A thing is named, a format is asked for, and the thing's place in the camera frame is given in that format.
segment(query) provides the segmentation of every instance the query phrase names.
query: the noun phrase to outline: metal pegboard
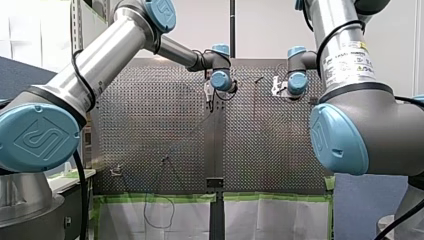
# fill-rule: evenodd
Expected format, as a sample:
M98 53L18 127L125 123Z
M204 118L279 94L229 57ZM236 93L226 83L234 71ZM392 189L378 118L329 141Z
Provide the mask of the metal pegboard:
M284 60L233 60L239 91L225 104L225 114L214 113L225 116L219 133L223 156L214 157L214 167L224 166L225 191L325 191L326 171L314 157L308 131L313 107L308 102L321 95L321 81L308 74L310 87L299 102L273 97L272 77L279 64L283 77ZM255 84L259 77L263 79ZM93 116L97 194L206 192L205 155L210 151L205 149L222 146L206 146L211 136L205 124L211 119L198 125L208 115L202 79L203 73L154 59L135 59L117 77ZM169 154L181 139L185 141ZM172 165L161 165L167 155ZM118 165L122 176L112 177L110 170Z
M203 73L133 60L99 99L96 193L204 193L204 107Z
M286 61L239 60L233 77L240 83L228 103L224 143L225 191L323 193L326 170L314 157L309 138L310 98L322 94L319 77L302 100L287 102L271 93L276 66L280 78ZM255 80L263 77L258 83Z

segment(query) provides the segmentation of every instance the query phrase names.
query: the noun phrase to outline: hole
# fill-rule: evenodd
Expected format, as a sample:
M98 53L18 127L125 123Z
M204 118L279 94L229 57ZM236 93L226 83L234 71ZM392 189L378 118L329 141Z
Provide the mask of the hole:
M39 112L39 113L43 111L43 109L41 108L41 106L38 106L38 105L35 105L34 106L34 109L35 109L36 112Z
M343 150L333 149L332 152L333 152L333 155L335 157L338 157L338 158L342 158L343 157Z

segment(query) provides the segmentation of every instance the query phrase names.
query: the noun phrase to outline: white cloth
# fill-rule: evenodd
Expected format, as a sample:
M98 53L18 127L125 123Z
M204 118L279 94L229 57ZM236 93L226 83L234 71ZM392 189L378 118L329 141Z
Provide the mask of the white cloth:
M327 240L328 202L225 202L226 240Z
M172 225L155 229L144 219L145 203L112 203L100 207L99 240L209 240L210 203L176 203ZM166 227L172 204L148 203L146 216L158 227Z

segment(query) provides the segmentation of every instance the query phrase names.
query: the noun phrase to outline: logo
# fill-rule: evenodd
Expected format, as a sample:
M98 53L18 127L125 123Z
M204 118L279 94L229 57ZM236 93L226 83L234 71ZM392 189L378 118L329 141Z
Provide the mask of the logo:
M19 134L14 144L37 158L48 161L68 138L67 132L49 119L40 117Z
M166 21L169 22L171 18L174 16L171 3L168 0L159 0L156 6L159 12L166 17Z

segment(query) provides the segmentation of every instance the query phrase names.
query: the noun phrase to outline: pegboard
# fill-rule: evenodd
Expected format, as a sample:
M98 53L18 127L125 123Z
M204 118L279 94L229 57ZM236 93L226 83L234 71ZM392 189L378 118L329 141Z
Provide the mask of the pegboard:
M225 116L224 146L214 159L223 165L225 191L325 191L326 172L313 155L308 131L309 101L321 95L320 80L309 74L307 95L286 102L271 94L277 65L283 77L285 60L233 60L239 91L218 113ZM205 108L203 72L134 59L93 114L95 193L206 192L205 152L218 146L206 146ZM170 161L162 163L166 156ZM118 165L122 176L112 176Z
M309 138L311 104L322 94L315 71L307 94L290 102L273 97L273 76L287 77L286 61L239 60L233 77L240 91L228 103L224 143L225 191L300 194L325 192L328 172L314 157Z
M156 62L134 60L99 99L97 194L205 192L203 73Z

